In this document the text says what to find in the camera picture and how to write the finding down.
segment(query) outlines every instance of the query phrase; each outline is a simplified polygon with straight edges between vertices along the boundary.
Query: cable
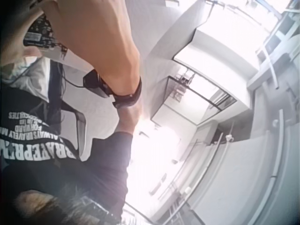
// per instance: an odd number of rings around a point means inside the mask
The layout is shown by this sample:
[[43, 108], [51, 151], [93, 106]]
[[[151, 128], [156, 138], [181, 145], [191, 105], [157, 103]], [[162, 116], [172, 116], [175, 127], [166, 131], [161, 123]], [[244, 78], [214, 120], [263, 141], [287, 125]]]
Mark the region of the cable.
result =
[[78, 86], [78, 85], [76, 85], [76, 84], [70, 82], [70, 81], [66, 78], [66, 74], [65, 74], [65, 69], [64, 69], [64, 67], [62, 67], [62, 73], [61, 73], [61, 75], [62, 75], [62, 77], [64, 78], [64, 80], [65, 80], [66, 82], [68, 82], [69, 84], [71, 84], [72, 86], [74, 86], [74, 87], [76, 87], [76, 88], [85, 88], [84, 86]]

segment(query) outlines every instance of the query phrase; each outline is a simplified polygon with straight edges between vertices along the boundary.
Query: hand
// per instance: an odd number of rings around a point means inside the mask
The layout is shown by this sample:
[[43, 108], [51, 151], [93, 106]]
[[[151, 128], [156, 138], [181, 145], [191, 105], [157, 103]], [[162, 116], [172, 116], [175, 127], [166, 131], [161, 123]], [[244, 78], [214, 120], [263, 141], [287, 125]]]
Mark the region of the hand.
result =
[[126, 108], [120, 108], [117, 111], [120, 120], [115, 132], [127, 132], [133, 134], [143, 111], [141, 97], [135, 105]]
[[15, 63], [27, 56], [42, 56], [37, 47], [23, 45], [29, 27], [42, 14], [40, 8], [34, 7], [15, 15], [13, 21], [5, 24], [1, 31], [1, 66]]
[[57, 0], [41, 7], [56, 38], [90, 63], [115, 94], [135, 93], [139, 52], [125, 0]]

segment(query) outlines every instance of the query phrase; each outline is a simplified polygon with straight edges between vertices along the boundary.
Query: white cloth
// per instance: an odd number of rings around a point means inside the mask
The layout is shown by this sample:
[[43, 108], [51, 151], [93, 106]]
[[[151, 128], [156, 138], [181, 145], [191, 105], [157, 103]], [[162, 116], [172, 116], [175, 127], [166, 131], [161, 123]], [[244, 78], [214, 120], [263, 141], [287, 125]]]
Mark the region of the white cloth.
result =
[[[10, 84], [16, 80], [32, 63], [36, 57], [26, 57], [14, 64], [11, 71], [1, 71], [1, 80]], [[50, 59], [42, 57], [36, 64], [32, 65], [25, 74], [10, 86], [18, 88], [49, 102], [48, 89], [50, 78]]]

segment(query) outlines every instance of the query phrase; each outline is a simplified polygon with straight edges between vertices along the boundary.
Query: black watch strap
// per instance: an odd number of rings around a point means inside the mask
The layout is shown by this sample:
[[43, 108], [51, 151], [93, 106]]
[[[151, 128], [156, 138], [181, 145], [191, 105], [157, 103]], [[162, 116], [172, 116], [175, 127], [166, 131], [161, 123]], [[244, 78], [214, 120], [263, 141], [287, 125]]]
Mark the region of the black watch strap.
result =
[[139, 84], [134, 94], [125, 96], [116, 95], [111, 90], [111, 88], [105, 83], [105, 81], [98, 75], [95, 69], [90, 71], [86, 76], [84, 76], [83, 85], [88, 90], [94, 92], [95, 94], [103, 98], [113, 96], [115, 100], [113, 102], [113, 105], [117, 109], [134, 105], [140, 98], [142, 92], [142, 80], [140, 78]]
[[142, 80], [140, 78], [139, 84], [138, 84], [137, 89], [134, 94], [119, 96], [119, 95], [112, 93], [114, 100], [115, 100], [112, 104], [117, 109], [133, 106], [139, 100], [139, 98], [141, 96], [141, 92], [142, 92]]

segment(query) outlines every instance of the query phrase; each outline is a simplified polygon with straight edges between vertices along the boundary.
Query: sleeve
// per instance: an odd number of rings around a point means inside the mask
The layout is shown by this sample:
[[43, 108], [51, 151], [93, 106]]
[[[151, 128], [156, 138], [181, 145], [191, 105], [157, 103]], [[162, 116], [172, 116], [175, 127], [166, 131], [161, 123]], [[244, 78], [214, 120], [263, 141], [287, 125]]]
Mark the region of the sleeve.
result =
[[116, 132], [106, 139], [94, 138], [86, 166], [105, 183], [103, 192], [109, 196], [111, 213], [121, 214], [127, 189], [127, 167], [133, 136]]

